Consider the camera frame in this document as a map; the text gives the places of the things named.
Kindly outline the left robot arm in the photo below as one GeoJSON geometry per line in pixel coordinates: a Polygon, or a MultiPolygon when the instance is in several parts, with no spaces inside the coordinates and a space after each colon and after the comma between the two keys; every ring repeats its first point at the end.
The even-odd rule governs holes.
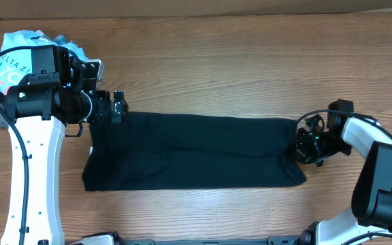
{"type": "Polygon", "coordinates": [[[63,244],[59,167],[68,124],[120,124],[122,91],[100,91],[99,59],[81,59],[62,46],[22,46],[31,69],[0,93],[0,115],[12,147],[10,205],[2,244],[63,244]]]}

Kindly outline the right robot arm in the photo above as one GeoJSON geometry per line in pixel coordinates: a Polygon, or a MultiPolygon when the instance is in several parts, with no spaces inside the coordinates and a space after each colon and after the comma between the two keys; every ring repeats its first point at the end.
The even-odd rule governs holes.
{"type": "Polygon", "coordinates": [[[303,164],[321,166],[341,152],[356,150],[364,159],[350,206],[339,215],[316,221],[299,236],[279,244],[362,244],[392,239],[392,135],[377,119],[354,111],[352,101],[339,99],[324,110],[304,114],[297,122],[292,153],[303,164]]]}

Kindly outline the black t-shirt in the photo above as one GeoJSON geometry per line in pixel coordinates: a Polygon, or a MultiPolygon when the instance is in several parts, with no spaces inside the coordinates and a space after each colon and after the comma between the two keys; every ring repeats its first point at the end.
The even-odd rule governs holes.
{"type": "Polygon", "coordinates": [[[287,153],[296,123],[130,112],[90,125],[87,191],[288,187],[306,176],[287,153]]]}

